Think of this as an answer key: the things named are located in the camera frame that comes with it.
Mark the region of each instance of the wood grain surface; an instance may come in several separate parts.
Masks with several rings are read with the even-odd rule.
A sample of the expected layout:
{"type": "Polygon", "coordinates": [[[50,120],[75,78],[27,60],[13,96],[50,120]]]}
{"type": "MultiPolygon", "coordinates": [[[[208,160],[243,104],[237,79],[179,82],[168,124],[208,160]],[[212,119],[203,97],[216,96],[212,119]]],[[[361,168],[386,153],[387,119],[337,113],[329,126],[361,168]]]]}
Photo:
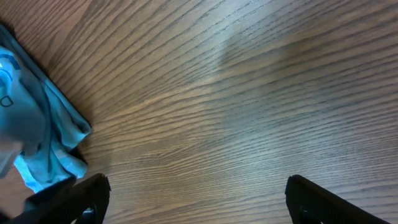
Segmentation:
{"type": "Polygon", "coordinates": [[[398,223],[397,1],[0,2],[93,127],[105,223],[291,223],[293,174],[398,223]]]}

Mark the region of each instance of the brown wooden surface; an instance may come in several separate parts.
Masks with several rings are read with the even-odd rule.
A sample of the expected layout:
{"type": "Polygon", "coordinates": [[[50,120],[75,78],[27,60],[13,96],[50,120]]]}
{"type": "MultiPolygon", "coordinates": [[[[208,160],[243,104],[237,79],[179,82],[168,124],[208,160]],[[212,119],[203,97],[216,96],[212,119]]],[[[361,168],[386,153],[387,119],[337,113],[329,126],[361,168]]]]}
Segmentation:
{"type": "MultiPolygon", "coordinates": [[[[292,174],[398,223],[396,1],[3,0],[0,18],[92,124],[105,223],[291,223],[292,174]]],[[[0,185],[16,215],[30,191],[14,169],[0,185]]]]}

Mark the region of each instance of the black object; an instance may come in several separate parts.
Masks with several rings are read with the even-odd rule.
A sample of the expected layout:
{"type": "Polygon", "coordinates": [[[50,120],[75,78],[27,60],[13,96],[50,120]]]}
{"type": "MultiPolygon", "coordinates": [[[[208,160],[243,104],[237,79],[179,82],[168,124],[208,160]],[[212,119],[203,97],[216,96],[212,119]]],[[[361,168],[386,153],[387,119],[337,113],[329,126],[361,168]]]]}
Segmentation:
{"type": "Polygon", "coordinates": [[[76,178],[59,182],[25,200],[24,212],[10,220],[0,214],[1,224],[100,224],[109,203],[108,178],[96,174],[73,186],[76,178]]]}
{"type": "Polygon", "coordinates": [[[300,175],[289,177],[285,194],[293,224],[388,223],[300,175]]]}

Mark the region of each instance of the blue cloth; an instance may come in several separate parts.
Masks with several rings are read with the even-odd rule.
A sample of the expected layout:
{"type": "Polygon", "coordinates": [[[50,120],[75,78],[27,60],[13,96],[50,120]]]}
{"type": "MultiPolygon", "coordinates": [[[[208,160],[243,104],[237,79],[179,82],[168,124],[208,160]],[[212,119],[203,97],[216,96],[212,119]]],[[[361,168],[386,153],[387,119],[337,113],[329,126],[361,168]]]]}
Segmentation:
{"type": "Polygon", "coordinates": [[[91,132],[88,123],[44,74],[33,74],[0,47],[0,135],[23,143],[14,165],[35,193],[74,175],[86,164],[69,155],[91,132]]]}

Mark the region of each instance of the crumpled towel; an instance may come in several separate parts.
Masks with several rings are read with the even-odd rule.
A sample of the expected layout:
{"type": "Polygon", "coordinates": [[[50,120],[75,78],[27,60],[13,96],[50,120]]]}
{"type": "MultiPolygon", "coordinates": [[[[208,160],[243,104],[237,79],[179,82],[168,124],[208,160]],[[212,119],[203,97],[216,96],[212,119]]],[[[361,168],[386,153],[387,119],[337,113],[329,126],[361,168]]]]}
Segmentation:
{"type": "Polygon", "coordinates": [[[86,164],[69,152],[90,132],[43,73],[33,74],[0,47],[0,136],[22,143],[14,165],[26,186],[36,193],[71,176],[83,177],[86,164]]]}

